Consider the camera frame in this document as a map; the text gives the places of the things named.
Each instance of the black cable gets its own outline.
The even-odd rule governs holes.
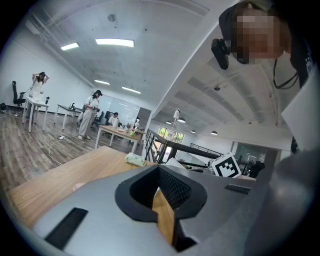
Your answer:
[[[295,72],[294,76],[291,77],[289,80],[285,81],[283,84],[278,85],[277,82],[276,82],[276,66],[277,66],[277,62],[278,62],[278,59],[275,59],[274,65],[273,65],[273,84],[274,84],[274,87],[277,88],[277,89],[288,90],[288,89],[292,88],[294,86],[294,84],[297,82],[298,77],[299,77],[298,72]],[[283,88],[288,83],[290,83],[294,78],[296,78],[296,79],[294,80],[292,85],[290,85],[287,88]]]

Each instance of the black office chair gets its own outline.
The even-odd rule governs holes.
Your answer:
[[[13,104],[20,106],[26,102],[26,99],[23,98],[25,92],[20,92],[20,97],[18,98],[17,94],[17,86],[16,86],[16,81],[12,81],[12,89],[13,89]]]

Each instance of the ceiling light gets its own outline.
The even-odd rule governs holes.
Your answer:
[[[136,93],[136,94],[141,94],[140,91],[133,90],[133,89],[130,89],[130,88],[127,88],[127,87],[123,87],[123,86],[122,86],[122,89],[128,90],[128,91],[130,91],[130,92],[134,92],[134,93]]]
[[[100,80],[94,80],[94,81],[97,82],[97,83],[108,85],[108,86],[110,85],[110,83],[105,82],[105,81],[100,81]]]
[[[95,40],[98,45],[114,45],[114,46],[128,46],[134,47],[135,42],[133,40],[103,38]]]
[[[68,45],[66,45],[66,46],[63,46],[63,47],[61,47],[61,49],[62,49],[63,51],[65,51],[65,50],[69,50],[69,49],[76,48],[76,47],[79,47],[79,44],[77,44],[77,43],[75,42],[75,43],[72,43],[72,44],[68,44]]]
[[[178,118],[178,122],[180,122],[180,123],[185,123],[185,122],[186,122],[186,119],[184,119],[183,117],[180,117],[180,118]]]

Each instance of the black slot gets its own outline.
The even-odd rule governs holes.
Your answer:
[[[52,246],[63,250],[87,213],[88,211],[85,209],[73,208],[47,235],[45,240]]]
[[[232,185],[229,184],[225,187],[226,190],[230,190],[233,192],[237,192],[237,193],[241,193],[241,194],[246,194],[248,195],[248,193],[250,192],[251,188],[249,187],[244,187],[244,186],[238,186],[238,185]]]

